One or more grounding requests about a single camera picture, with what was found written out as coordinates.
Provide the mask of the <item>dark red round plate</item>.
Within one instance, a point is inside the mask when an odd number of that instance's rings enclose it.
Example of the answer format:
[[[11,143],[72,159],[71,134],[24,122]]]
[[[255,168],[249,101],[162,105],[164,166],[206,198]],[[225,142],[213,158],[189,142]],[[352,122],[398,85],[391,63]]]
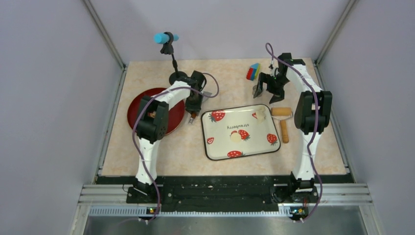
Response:
[[[139,103],[141,99],[144,96],[153,96],[153,95],[159,94],[165,89],[166,88],[151,88],[140,93],[138,96],[134,98],[127,112],[127,120],[131,128],[134,127],[135,121],[138,117]],[[184,115],[185,115],[185,104],[184,104],[184,101],[182,100],[169,110],[169,122],[168,122],[167,131],[165,133],[166,135],[171,134],[174,130],[178,128],[178,126],[181,124],[184,118]]]

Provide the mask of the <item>wooden dough roller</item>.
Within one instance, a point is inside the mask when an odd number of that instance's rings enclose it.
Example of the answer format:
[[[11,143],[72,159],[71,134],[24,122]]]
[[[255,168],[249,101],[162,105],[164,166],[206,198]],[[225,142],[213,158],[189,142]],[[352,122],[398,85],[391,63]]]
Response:
[[[290,138],[287,120],[293,117],[292,109],[289,107],[272,107],[271,115],[279,121],[282,142],[288,143]]]

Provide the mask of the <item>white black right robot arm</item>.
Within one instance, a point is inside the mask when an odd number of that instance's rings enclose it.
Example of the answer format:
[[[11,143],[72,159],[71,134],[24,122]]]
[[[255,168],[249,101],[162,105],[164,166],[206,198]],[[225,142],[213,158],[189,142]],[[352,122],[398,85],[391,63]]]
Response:
[[[261,72],[253,88],[253,97],[259,97],[264,90],[272,94],[270,103],[285,98],[284,86],[291,82],[299,93],[294,113],[294,124],[302,135],[300,156],[290,175],[287,196],[294,202],[301,201],[307,192],[312,192],[315,183],[314,159],[317,145],[324,129],[329,125],[332,93],[324,91],[308,73],[301,59],[293,59],[290,53],[272,55],[277,61],[270,74]]]

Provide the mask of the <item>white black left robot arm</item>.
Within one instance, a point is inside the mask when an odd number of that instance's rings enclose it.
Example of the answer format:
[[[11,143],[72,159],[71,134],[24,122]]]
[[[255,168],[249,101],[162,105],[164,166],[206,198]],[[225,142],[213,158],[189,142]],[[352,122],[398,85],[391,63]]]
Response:
[[[134,143],[140,157],[134,190],[138,191],[138,196],[144,202],[152,202],[157,196],[157,189],[152,185],[157,178],[158,148],[167,133],[170,110],[184,101],[184,110],[193,116],[198,115],[206,83],[205,75],[194,71],[190,77],[182,74],[173,79],[170,87],[141,99],[133,126],[137,135]]]

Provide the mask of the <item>white dough lump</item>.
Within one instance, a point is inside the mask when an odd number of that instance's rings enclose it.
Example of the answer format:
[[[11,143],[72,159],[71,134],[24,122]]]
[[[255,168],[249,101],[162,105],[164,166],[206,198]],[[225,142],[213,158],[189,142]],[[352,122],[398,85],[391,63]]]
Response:
[[[233,131],[230,135],[230,140],[234,143],[239,143],[242,141],[242,137],[237,131]]]

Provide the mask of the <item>metal scraper wooden handle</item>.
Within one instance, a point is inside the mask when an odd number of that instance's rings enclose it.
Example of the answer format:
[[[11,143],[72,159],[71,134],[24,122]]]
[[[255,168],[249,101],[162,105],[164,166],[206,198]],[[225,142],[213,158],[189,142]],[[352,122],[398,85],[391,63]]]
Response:
[[[190,119],[188,122],[189,124],[192,124],[194,122],[194,120],[201,111],[202,103],[206,101],[211,95],[212,93],[207,91],[203,91],[202,94],[199,94],[199,100],[192,106],[192,110],[190,112]]]

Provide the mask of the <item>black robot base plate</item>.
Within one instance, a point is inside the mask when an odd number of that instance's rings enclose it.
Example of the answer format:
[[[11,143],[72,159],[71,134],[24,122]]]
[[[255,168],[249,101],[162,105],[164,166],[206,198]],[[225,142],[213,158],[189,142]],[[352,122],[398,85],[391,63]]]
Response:
[[[161,176],[152,185],[154,196],[134,190],[137,180],[132,176],[99,176],[98,185],[121,185],[128,204],[150,204],[163,212],[275,212],[280,203],[306,206],[317,201],[318,186],[323,192],[328,184],[353,183],[350,174],[323,175],[315,178],[312,192],[291,194],[290,176]]]

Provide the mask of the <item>white strawberry print tray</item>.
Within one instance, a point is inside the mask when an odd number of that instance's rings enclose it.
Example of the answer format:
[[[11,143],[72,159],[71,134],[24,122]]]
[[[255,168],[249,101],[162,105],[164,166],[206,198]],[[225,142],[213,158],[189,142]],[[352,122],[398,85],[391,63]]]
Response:
[[[257,124],[255,112],[266,110],[266,119]],[[264,104],[206,111],[201,116],[205,155],[212,161],[274,153],[281,147],[271,109]],[[237,131],[242,141],[230,140]]]

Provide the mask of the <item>dough scrap piece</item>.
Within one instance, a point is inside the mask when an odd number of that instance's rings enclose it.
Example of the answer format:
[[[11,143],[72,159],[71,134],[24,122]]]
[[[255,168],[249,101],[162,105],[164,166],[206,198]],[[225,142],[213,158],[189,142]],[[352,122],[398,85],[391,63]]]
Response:
[[[266,119],[266,110],[265,109],[257,109],[255,112],[257,124],[261,124]]]

